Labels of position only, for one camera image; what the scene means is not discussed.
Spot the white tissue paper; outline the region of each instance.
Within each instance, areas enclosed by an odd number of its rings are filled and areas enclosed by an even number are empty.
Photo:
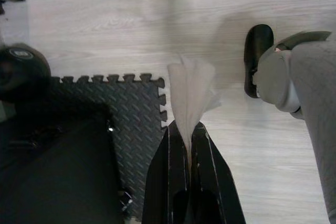
[[[177,128],[188,155],[191,171],[191,136],[202,115],[221,105],[212,90],[215,68],[206,62],[183,59],[181,64],[168,65],[171,105]]]

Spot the light wood laminate floor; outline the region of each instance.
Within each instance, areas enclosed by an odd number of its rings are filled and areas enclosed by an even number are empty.
[[[243,52],[259,23],[276,40],[335,30],[336,0],[27,0],[4,8],[4,41],[40,50],[53,75],[163,77],[169,121],[167,64],[180,56],[212,63],[223,105],[202,121],[232,170],[246,222],[328,223],[305,123],[244,94]]]

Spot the gray sweatpants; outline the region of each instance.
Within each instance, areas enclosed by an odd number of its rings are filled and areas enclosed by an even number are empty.
[[[336,43],[297,45],[289,69],[315,152],[329,220],[336,224]]]

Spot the black shoe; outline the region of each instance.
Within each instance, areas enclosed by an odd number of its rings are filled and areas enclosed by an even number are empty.
[[[264,52],[274,44],[273,31],[268,25],[257,25],[251,28],[245,40],[245,93],[257,97],[257,86],[253,84],[253,75],[257,71],[258,61]]]

